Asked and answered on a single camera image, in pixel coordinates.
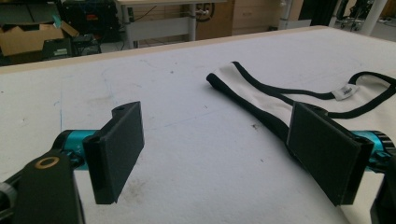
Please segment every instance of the black cable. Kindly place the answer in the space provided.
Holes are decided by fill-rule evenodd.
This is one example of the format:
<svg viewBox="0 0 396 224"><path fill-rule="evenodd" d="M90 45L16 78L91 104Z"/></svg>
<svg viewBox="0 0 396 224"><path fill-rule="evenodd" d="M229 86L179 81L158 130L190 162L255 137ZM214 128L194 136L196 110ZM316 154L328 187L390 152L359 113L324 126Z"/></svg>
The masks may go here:
<svg viewBox="0 0 396 224"><path fill-rule="evenodd" d="M157 6L152 7L148 12L146 12L146 14L144 14L143 16L141 16L141 17L135 19L134 21L138 21L138 20L140 20L140 19L143 19L143 18L146 17L152 10L154 10L154 8L156 8L156 7L157 7Z"/></svg>

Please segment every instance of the desk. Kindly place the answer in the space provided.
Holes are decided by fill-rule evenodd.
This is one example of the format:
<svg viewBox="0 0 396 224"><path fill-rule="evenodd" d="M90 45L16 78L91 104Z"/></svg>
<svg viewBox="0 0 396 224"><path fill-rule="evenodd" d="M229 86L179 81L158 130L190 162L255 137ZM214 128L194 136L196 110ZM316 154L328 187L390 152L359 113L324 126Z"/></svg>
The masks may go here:
<svg viewBox="0 0 396 224"><path fill-rule="evenodd" d="M119 202L96 205L88 172L75 171L87 223L369 223L380 175L365 174L355 205L334 207L283 144L205 78L238 61L270 85L332 91L364 70L396 77L394 52L393 42L310 27L3 67L0 179L61 131L100 129L112 108L141 101L146 144ZM337 121L395 141L395 103Z"/></svg>
<svg viewBox="0 0 396 224"><path fill-rule="evenodd" d="M219 3L226 0L117 0L121 6L122 21L128 38L129 49L134 47L134 41L164 37L170 35L189 35L189 40L195 40L195 10L199 3ZM190 15L188 17L173 18L159 21L138 21L130 22L128 7L153 7L190 5Z"/></svg>

